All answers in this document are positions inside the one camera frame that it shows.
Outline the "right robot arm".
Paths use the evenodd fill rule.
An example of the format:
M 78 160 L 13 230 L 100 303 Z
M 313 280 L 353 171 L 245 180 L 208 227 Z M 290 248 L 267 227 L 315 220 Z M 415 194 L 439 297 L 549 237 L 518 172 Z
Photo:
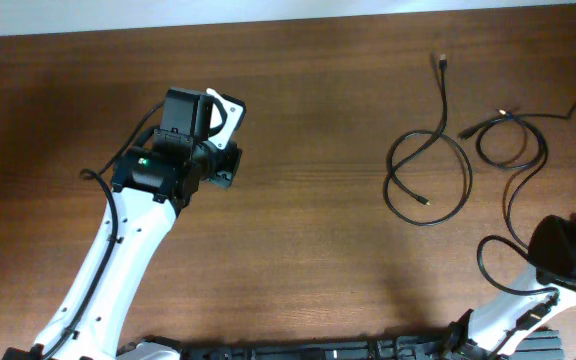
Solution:
M 484 266 L 484 247 L 491 242 L 509 246 L 527 262 L 509 286 L 495 281 Z M 507 359 L 528 335 L 576 306 L 576 219 L 545 217 L 526 251 L 504 237 L 489 235 L 479 242 L 476 259 L 483 277 L 499 293 L 450 324 L 441 345 L 443 359 Z

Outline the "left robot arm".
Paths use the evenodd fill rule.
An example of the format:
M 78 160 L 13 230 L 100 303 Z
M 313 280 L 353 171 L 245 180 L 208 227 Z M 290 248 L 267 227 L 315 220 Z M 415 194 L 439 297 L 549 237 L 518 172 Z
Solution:
M 221 125 L 208 137 L 151 127 L 117 159 L 97 235 L 60 308 L 28 350 L 6 359 L 179 359 L 179 343 L 146 337 L 120 348 L 119 337 L 144 273 L 200 182 L 231 185 L 241 151 Z

